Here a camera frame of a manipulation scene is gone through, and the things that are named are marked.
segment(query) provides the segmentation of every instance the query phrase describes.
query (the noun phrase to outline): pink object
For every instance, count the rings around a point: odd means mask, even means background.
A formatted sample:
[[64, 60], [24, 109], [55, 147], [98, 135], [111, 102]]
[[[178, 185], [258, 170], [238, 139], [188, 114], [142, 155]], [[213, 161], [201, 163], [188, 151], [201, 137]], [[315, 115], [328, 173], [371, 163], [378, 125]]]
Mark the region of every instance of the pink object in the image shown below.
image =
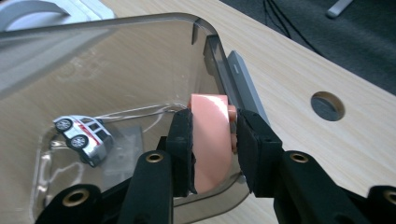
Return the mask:
[[231, 133], [231, 148], [233, 149], [233, 154], [236, 154], [237, 148], [236, 148], [236, 144], [238, 142], [238, 139], [236, 138], [236, 133]]
[[228, 98], [226, 95], [193, 94], [189, 107], [193, 115], [195, 188], [198, 193], [204, 193], [221, 184], [231, 168]]
[[228, 117], [230, 118], [230, 122], [236, 120], [236, 107], [234, 105], [228, 105]]

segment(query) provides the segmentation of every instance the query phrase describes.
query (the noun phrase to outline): table surface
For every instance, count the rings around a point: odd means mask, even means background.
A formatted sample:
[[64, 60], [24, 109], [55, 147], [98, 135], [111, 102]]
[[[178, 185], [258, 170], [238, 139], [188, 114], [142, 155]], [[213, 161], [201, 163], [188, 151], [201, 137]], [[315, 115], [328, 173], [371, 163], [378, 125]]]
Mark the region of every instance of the table surface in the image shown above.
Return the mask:
[[[272, 128], [286, 150], [314, 156], [340, 186], [366, 195], [373, 185], [396, 185], [396, 97], [279, 35], [220, 1], [103, 1], [119, 18], [184, 12], [218, 31], [225, 53], [245, 60]], [[336, 95], [338, 121], [320, 118], [311, 97]], [[201, 223], [276, 223], [270, 199], [250, 195], [232, 211]]]

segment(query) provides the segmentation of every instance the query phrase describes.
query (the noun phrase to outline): transparent plastic container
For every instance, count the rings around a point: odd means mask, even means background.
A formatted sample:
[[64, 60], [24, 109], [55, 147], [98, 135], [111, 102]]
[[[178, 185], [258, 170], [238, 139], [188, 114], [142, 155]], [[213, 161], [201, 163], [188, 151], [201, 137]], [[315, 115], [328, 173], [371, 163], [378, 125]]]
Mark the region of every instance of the transparent plastic container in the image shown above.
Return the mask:
[[[58, 192], [106, 190], [168, 134], [192, 93], [226, 93], [244, 107], [219, 36], [192, 15], [163, 14], [0, 34], [0, 208], [3, 223], [33, 223]], [[97, 167], [69, 149], [52, 121], [100, 118], [115, 146]], [[237, 158], [226, 181], [175, 199], [175, 223], [212, 217], [248, 195]]]

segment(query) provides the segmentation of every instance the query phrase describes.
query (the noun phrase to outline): screw hole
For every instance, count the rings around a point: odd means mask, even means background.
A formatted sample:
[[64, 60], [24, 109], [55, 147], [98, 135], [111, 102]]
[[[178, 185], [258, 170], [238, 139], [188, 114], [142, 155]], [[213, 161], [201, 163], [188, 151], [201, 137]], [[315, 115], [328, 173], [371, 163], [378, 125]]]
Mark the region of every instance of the screw hole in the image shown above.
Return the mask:
[[158, 153], [150, 154], [146, 157], [146, 161], [148, 162], [159, 162], [163, 159], [163, 155]]
[[395, 191], [386, 190], [384, 192], [384, 196], [390, 203], [396, 204], [396, 192]]
[[89, 196], [90, 192], [86, 189], [75, 189], [64, 197], [62, 203], [66, 207], [74, 207], [84, 203]]
[[328, 121], [340, 120], [346, 113], [341, 100], [326, 91], [315, 93], [311, 97], [311, 106], [318, 116]]
[[299, 153], [292, 153], [290, 155], [291, 159], [300, 163], [308, 162], [308, 158], [305, 155]]

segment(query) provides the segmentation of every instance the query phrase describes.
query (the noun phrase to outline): toy car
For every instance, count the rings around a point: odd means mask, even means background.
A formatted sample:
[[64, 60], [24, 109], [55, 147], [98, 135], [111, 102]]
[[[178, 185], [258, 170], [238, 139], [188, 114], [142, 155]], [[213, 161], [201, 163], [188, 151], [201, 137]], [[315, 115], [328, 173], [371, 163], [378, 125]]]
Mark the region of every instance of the toy car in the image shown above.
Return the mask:
[[91, 167], [98, 165], [113, 146], [113, 137], [100, 119], [71, 115], [61, 116], [53, 123], [66, 139], [66, 145]]

